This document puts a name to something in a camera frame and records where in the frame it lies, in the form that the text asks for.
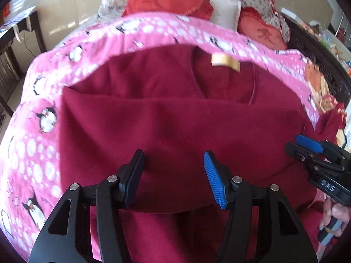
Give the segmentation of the person's right hand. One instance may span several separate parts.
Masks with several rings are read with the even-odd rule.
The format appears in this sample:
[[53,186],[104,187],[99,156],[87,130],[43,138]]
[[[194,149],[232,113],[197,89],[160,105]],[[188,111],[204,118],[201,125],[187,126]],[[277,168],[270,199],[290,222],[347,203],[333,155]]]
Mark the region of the person's right hand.
[[323,203],[322,220],[319,226],[324,227],[329,225],[332,217],[335,217],[343,222],[342,226],[333,232],[336,237],[340,237],[350,221],[350,207],[343,206],[339,203],[334,203],[329,196],[326,196]]

